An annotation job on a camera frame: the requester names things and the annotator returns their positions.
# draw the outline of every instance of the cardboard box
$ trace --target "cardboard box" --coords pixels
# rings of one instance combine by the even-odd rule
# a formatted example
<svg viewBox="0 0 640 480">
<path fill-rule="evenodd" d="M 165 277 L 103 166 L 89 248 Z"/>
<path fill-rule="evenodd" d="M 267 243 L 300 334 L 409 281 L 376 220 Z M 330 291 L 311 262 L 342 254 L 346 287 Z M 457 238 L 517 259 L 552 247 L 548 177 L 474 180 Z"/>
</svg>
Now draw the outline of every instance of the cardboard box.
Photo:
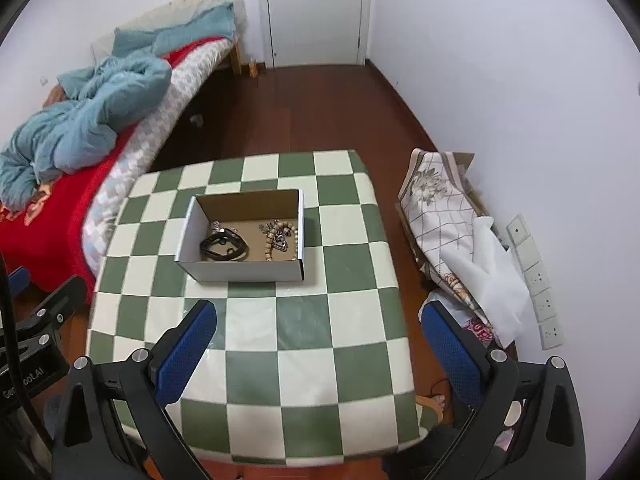
<svg viewBox="0 0 640 480">
<path fill-rule="evenodd" d="M 264 257 L 266 235 L 258 228 L 275 219 L 292 221 L 298 228 L 298 247 L 289 238 L 286 252 L 273 250 Z M 200 252 L 210 224 L 235 228 L 249 247 L 245 259 L 217 262 Z M 301 190 L 279 189 L 199 195 L 191 198 L 175 254 L 175 261 L 199 282 L 299 282 L 304 278 L 304 201 Z"/>
</svg>

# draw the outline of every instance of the wooden bead bracelet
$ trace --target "wooden bead bracelet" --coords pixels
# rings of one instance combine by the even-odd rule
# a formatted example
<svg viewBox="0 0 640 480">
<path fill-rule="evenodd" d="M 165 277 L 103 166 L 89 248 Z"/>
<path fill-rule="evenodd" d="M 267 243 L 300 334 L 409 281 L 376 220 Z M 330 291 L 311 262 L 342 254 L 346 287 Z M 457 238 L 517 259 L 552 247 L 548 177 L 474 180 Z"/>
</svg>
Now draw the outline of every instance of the wooden bead bracelet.
<svg viewBox="0 0 640 480">
<path fill-rule="evenodd" d="M 291 232 L 294 234 L 296 239 L 296 251 L 298 250 L 298 229 L 296 228 L 296 226 L 293 224 L 293 222 L 278 222 L 267 234 L 267 241 L 264 245 L 264 257 L 268 262 L 273 260 L 273 258 L 271 257 L 271 251 L 273 251 L 273 239 L 276 237 L 278 230 L 284 229 L 285 227 L 291 229 Z M 292 260 L 295 260 L 297 258 L 298 257 L 294 254 Z"/>
</svg>

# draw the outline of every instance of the table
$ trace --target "table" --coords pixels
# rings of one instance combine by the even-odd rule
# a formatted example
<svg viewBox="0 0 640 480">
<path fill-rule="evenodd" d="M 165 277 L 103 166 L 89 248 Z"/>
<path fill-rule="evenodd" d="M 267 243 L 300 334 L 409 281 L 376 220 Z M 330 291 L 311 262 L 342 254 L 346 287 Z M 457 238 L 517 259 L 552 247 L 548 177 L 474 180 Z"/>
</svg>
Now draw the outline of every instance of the table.
<svg viewBox="0 0 640 480">
<path fill-rule="evenodd" d="M 301 189 L 305 280 L 199 283 L 174 262 L 191 196 Z M 351 151 L 248 156 L 143 175 L 116 222 L 88 333 L 95 363 L 151 348 L 199 299 L 218 328 L 167 412 L 198 456 L 315 466 L 405 449 L 418 432 L 398 282 Z M 136 434 L 126 403 L 117 401 Z"/>
</svg>

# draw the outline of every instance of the screw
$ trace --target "screw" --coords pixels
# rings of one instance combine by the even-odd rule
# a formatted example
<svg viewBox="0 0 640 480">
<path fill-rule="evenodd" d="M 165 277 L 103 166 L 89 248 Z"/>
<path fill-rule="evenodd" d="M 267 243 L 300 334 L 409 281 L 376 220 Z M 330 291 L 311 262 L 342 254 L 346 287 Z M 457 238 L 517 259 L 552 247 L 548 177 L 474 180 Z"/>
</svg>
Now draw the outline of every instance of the screw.
<svg viewBox="0 0 640 480">
<path fill-rule="evenodd" d="M 507 360 L 507 354 L 505 354 L 502 350 L 491 350 L 490 353 L 491 359 L 496 361 L 497 363 L 503 363 Z"/>
<path fill-rule="evenodd" d="M 564 368 L 564 359 L 562 359 L 561 357 L 558 357 L 557 355 L 554 355 L 551 358 L 551 365 L 553 368 L 558 368 L 558 370 L 562 370 L 562 368 Z"/>
<path fill-rule="evenodd" d="M 141 363 L 147 357 L 149 357 L 149 352 L 146 348 L 138 348 L 133 352 L 133 354 L 131 354 L 131 358 L 137 363 Z"/>
<path fill-rule="evenodd" d="M 74 362 L 74 368 L 76 370 L 82 370 L 85 366 L 87 366 L 88 362 L 89 362 L 89 359 L 87 359 L 86 357 L 84 357 L 84 356 L 79 357 Z"/>
</svg>

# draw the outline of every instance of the wall socket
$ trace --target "wall socket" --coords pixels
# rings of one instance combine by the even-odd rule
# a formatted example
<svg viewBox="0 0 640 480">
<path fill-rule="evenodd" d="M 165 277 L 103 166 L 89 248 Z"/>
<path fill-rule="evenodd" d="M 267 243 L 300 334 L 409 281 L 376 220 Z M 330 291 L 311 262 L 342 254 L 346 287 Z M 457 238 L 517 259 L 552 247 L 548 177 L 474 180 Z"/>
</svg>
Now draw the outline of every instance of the wall socket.
<svg viewBox="0 0 640 480">
<path fill-rule="evenodd" d="M 549 278 L 546 276 L 546 269 L 542 262 L 538 262 L 530 269 L 525 270 L 524 281 L 527 283 L 532 296 L 550 287 Z"/>
<path fill-rule="evenodd" d="M 533 298 L 533 309 L 536 311 L 538 322 L 544 321 L 557 315 L 555 302 L 551 297 L 551 289 L 543 290 L 540 294 L 536 294 Z"/>
<path fill-rule="evenodd" d="M 562 333 L 558 316 L 551 317 L 540 323 L 540 337 L 542 338 L 543 350 L 549 350 L 564 343 L 564 334 Z"/>
<path fill-rule="evenodd" d="M 564 344 L 564 333 L 556 310 L 556 300 L 536 242 L 521 214 L 507 225 L 507 231 L 513 241 L 511 247 L 518 255 L 518 262 L 529 289 L 540 327 L 542 348 L 546 350 L 560 346 Z"/>
</svg>

